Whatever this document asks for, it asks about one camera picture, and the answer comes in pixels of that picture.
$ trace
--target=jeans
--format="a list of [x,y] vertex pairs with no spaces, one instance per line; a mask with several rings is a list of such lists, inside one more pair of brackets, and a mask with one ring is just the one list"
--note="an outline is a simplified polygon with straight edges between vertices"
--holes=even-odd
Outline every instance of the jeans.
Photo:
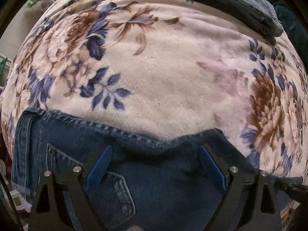
[[271,44],[281,36],[283,27],[268,0],[193,0],[234,16]]
[[[86,196],[109,230],[134,225],[145,231],[203,230],[226,193],[204,155],[205,143],[228,166],[256,173],[218,129],[158,141],[61,111],[31,108],[16,127],[12,182],[33,203],[41,173],[58,175],[83,166],[87,157],[107,146],[106,169],[96,173],[97,185],[88,188]],[[80,230],[69,196],[64,197]]]

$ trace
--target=dark green cloth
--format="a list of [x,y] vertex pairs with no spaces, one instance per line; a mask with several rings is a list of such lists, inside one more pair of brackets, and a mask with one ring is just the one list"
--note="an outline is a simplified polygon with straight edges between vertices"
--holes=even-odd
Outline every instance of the dark green cloth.
[[277,18],[287,33],[291,43],[308,69],[308,34],[303,26],[282,0],[268,0],[275,8]]

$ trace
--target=black cable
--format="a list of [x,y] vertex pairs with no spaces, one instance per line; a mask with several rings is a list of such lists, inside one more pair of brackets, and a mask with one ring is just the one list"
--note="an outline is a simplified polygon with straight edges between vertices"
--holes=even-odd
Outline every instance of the black cable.
[[23,226],[22,226],[22,224],[21,224],[21,222],[20,222],[20,219],[19,219],[19,217],[18,217],[17,210],[16,210],[16,208],[15,208],[15,204],[14,204],[13,198],[12,198],[12,196],[11,196],[11,194],[10,194],[9,189],[7,188],[7,185],[6,185],[6,183],[5,183],[5,180],[4,180],[4,178],[3,178],[3,176],[2,176],[1,173],[0,173],[0,184],[2,184],[2,186],[3,186],[3,188],[4,188],[4,191],[5,191],[5,193],[7,194],[7,198],[9,199],[9,203],[10,203],[10,206],[11,206],[11,208],[12,208],[13,215],[14,215],[16,221],[17,221],[17,225],[19,226],[20,230],[23,230]]

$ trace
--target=metal screw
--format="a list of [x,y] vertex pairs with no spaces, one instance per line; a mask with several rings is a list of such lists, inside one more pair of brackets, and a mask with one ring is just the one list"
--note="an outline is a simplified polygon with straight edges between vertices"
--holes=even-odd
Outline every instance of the metal screw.
[[260,172],[260,174],[261,174],[263,177],[266,177],[266,176],[267,176],[267,173],[266,173],[265,171],[263,171],[263,170]]
[[81,171],[81,167],[80,167],[80,166],[76,166],[76,167],[73,168],[73,171],[74,171],[75,173],[78,173],[78,172]]
[[45,173],[44,173],[44,176],[48,177],[51,175],[51,172],[49,170],[47,170]]
[[232,166],[232,167],[230,168],[230,170],[231,170],[231,172],[233,172],[233,173],[237,173],[237,172],[238,172],[238,168],[235,167],[235,166]]

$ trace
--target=floral blanket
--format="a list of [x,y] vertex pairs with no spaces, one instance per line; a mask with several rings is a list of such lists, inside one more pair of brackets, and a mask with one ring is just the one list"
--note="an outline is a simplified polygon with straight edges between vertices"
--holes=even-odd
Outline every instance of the floral blanket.
[[57,0],[1,94],[8,151],[38,106],[159,140],[216,127],[255,167],[306,178],[307,76],[276,40],[190,0]]

